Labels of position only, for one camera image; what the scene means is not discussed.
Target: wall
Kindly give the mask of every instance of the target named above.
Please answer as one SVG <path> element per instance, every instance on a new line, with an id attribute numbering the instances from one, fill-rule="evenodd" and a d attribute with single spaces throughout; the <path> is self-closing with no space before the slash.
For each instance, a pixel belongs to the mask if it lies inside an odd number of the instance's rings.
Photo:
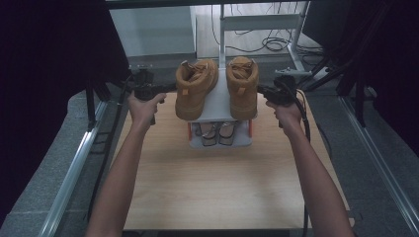
<path id="1" fill-rule="evenodd" d="M 195 53 L 194 7 L 111 10 L 126 57 Z"/>

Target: wooden table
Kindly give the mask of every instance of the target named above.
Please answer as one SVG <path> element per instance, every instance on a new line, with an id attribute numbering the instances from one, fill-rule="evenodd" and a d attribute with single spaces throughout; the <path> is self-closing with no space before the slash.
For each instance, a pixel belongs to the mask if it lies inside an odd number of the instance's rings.
<path id="1" fill-rule="evenodd" d="M 146 135 L 125 229 L 302 228 L 304 202 L 290 143 L 266 99 L 259 94 L 253 143 L 220 149 L 190 147 L 175 101 L 169 93 Z M 311 144 L 349 209 L 308 105 L 307 116 Z M 128 114 L 117 152 L 130 125 Z"/>

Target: black curtain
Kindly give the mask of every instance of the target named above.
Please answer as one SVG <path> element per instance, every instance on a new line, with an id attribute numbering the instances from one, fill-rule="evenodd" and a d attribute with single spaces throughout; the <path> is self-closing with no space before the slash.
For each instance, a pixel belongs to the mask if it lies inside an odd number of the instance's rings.
<path id="1" fill-rule="evenodd" d="M 59 131 L 69 98 L 87 80 L 122 81 L 128 70 L 104 7 L 11 0 L 0 3 L 0 18 L 3 222 Z"/>
<path id="2" fill-rule="evenodd" d="M 380 1 L 352 1 L 341 42 L 357 31 Z M 416 113 L 419 109 L 419 5 L 417 1 L 385 2 L 390 6 L 389 11 L 362 57 L 364 75 L 367 85 L 377 91 L 374 102 L 377 111 L 419 155 Z M 347 53 L 341 55 L 340 62 L 351 58 L 365 34 L 360 31 Z"/>

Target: tan boot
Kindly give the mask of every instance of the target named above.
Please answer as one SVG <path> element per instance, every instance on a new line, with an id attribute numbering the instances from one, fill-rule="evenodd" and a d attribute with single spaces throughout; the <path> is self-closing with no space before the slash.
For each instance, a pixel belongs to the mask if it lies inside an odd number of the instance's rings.
<path id="1" fill-rule="evenodd" d="M 206 95 L 218 81 L 218 67 L 211 59 L 204 59 L 195 65 L 182 62 L 176 71 L 176 116 L 183 120 L 195 120 L 204 109 Z"/>
<path id="2" fill-rule="evenodd" d="M 228 63 L 226 71 L 231 116 L 237 120 L 253 119 L 257 114 L 258 64 L 237 56 Z"/>

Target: hand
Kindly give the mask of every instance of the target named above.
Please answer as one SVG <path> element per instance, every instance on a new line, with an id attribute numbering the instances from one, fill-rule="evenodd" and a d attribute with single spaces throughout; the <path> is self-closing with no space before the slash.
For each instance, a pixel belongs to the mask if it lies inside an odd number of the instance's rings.
<path id="1" fill-rule="evenodd" d="M 132 118 L 132 127 L 140 131 L 147 132 L 150 128 L 150 121 L 153 115 L 157 113 L 157 104 L 166 98 L 165 93 L 156 95 L 147 102 L 137 99 L 134 92 L 128 97 L 129 112 Z"/>
<path id="2" fill-rule="evenodd" d="M 275 110 L 274 115 L 280 122 L 280 127 L 284 129 L 286 135 L 289 135 L 295 129 L 301 129 L 301 112 L 295 103 L 285 107 L 267 101 L 266 105 Z"/>

